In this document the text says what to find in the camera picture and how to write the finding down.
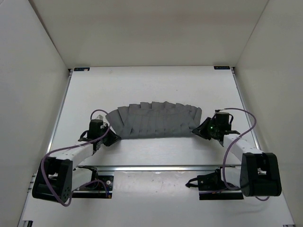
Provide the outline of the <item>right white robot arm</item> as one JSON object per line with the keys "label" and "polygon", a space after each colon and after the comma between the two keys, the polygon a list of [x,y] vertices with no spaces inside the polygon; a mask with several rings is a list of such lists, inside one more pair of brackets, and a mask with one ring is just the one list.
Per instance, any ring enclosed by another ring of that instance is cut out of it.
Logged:
{"label": "right white robot arm", "polygon": [[186,187],[198,188],[202,199],[218,199],[224,191],[239,191],[242,197],[265,201],[282,192],[277,157],[265,153],[243,139],[232,129],[233,115],[216,110],[193,133],[206,140],[216,140],[226,148],[223,165],[214,172],[198,175]]}

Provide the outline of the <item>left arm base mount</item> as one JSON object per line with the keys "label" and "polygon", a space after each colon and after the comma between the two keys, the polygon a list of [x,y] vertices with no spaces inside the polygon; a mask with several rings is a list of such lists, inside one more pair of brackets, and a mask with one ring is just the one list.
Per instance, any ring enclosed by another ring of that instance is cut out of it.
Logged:
{"label": "left arm base mount", "polygon": [[73,198],[111,199],[114,174],[103,173],[93,166],[79,166],[73,169]]}

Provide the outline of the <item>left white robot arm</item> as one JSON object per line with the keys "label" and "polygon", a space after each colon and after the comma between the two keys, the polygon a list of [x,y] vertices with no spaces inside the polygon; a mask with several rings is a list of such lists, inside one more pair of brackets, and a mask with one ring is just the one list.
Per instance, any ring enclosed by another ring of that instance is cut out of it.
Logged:
{"label": "left white robot arm", "polygon": [[110,193],[106,182],[98,176],[98,169],[82,165],[103,146],[109,147],[121,140],[110,125],[103,120],[93,119],[88,130],[84,131],[77,143],[47,153],[41,160],[32,187],[35,199],[57,202],[65,207],[71,203],[74,191],[103,189],[105,197]]}

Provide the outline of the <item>grey pleated skirt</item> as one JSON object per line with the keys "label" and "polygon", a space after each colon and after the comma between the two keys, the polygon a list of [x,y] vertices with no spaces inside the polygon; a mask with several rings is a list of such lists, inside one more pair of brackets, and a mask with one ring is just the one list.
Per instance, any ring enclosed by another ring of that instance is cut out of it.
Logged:
{"label": "grey pleated skirt", "polygon": [[201,117],[200,107],[167,101],[121,106],[106,115],[123,140],[190,137]]}

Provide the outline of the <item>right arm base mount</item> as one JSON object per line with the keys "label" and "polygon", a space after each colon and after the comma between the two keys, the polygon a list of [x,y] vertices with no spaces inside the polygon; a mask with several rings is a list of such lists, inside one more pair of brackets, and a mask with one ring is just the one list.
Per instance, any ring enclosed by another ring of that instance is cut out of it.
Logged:
{"label": "right arm base mount", "polygon": [[211,173],[197,175],[190,179],[185,186],[187,188],[197,188],[200,201],[227,201],[243,200],[241,191],[231,191],[221,179],[221,172],[215,169]]}

